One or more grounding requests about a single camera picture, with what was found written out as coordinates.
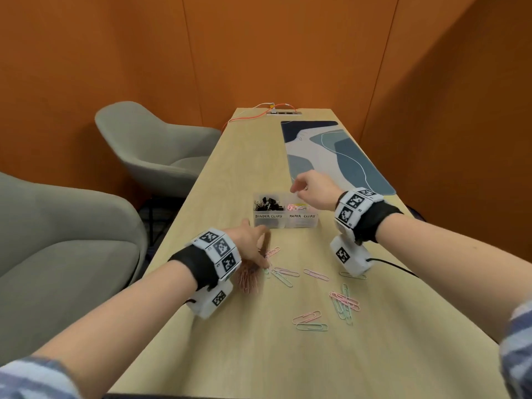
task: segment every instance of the blue and white striped shirt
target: blue and white striped shirt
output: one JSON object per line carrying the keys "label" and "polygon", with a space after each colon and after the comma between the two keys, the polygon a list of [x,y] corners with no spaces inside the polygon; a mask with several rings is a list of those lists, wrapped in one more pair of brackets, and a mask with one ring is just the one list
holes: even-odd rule
{"label": "blue and white striped shirt", "polygon": [[[514,311],[500,356],[510,397],[532,399],[532,301]],[[28,357],[0,368],[0,399],[81,399],[81,395],[59,362]]]}

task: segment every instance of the plastic container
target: plastic container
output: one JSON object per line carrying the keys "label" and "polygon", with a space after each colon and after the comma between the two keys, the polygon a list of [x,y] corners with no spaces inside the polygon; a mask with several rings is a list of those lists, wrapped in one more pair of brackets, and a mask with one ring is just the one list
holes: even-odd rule
{"label": "plastic container", "polygon": [[[255,202],[272,198],[279,202],[283,211],[255,211]],[[289,204],[305,203],[292,193],[255,193],[253,195],[253,217],[255,226],[265,225],[268,228],[315,227],[318,225],[318,211],[306,206],[301,210],[288,210]]]}

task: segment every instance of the forearm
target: forearm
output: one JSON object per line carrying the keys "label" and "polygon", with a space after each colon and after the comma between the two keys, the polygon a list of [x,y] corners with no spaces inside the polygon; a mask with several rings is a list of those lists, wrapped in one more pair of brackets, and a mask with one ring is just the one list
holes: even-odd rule
{"label": "forearm", "polygon": [[196,290],[182,263],[143,277],[54,337],[35,356],[60,361],[85,399],[101,398]]}
{"label": "forearm", "polygon": [[392,214],[377,241],[444,299],[500,341],[515,308],[532,293],[532,264],[440,227]]}

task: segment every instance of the wooden table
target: wooden table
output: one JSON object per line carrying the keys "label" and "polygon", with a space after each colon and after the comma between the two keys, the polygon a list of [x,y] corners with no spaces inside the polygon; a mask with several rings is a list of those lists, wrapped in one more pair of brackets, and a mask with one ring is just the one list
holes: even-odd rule
{"label": "wooden table", "polygon": [[[237,109],[235,116],[243,109]],[[246,112],[252,116],[263,109]],[[292,120],[339,120],[330,109],[301,109]],[[164,238],[148,272],[199,232],[252,219],[253,193],[287,191],[285,117],[232,122]],[[397,196],[387,196],[404,213]],[[120,393],[223,398],[507,398],[497,345],[430,287],[376,264],[368,280],[347,279],[329,251],[338,231],[320,212],[314,229],[274,229],[272,264],[304,268],[288,288],[264,280],[256,295],[235,290],[207,320],[183,306],[111,389]],[[365,244],[373,257],[398,261]],[[361,311],[348,326],[329,291],[349,285]],[[328,332],[298,331],[293,317],[320,310]]]}

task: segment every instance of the gray chair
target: gray chair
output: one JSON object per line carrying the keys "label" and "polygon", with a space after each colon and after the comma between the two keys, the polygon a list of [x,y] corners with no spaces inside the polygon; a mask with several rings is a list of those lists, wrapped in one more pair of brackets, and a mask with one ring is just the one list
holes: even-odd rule
{"label": "gray chair", "polygon": [[147,237],[118,196],[0,173],[0,365],[138,278]]}
{"label": "gray chair", "polygon": [[131,176],[158,196],[187,197],[221,135],[163,122],[130,101],[100,109],[95,121]]}

